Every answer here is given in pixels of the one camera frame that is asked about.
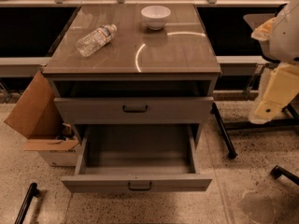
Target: open cardboard box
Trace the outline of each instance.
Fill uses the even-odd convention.
[[[81,145],[77,139],[56,138],[65,127],[54,98],[48,81],[37,72],[5,123],[27,138],[23,150],[38,151],[51,166],[76,166]]]

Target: tiled floor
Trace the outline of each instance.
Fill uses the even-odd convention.
[[[218,101],[224,121],[245,120],[251,101]],[[299,127],[268,132],[230,132],[238,156],[227,149],[213,115],[197,149],[202,174],[213,181],[206,192],[71,194],[60,181],[74,168],[50,167],[36,152],[22,151],[25,138],[3,120],[14,104],[0,105],[0,223],[14,223],[29,185],[33,199],[24,223],[298,223],[299,187],[274,180],[276,165],[299,174]]]

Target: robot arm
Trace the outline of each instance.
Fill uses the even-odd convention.
[[[249,116],[253,123],[272,120],[299,93],[299,0],[291,0],[278,13],[269,46],[270,54],[281,63],[271,72],[262,100]]]

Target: cabinet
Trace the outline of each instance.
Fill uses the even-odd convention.
[[[141,22],[146,4],[86,5],[43,74],[83,147],[72,192],[199,191],[196,147],[221,73],[192,5],[165,4],[168,24]],[[93,19],[86,24],[86,16]],[[90,58],[76,41],[103,23],[118,32]]]

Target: countertop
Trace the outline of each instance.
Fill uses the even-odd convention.
[[[146,6],[83,5],[44,74],[221,72],[193,5],[164,4],[171,15],[159,31],[142,22]],[[92,56],[81,56],[76,42],[103,24],[117,26],[114,39]]]

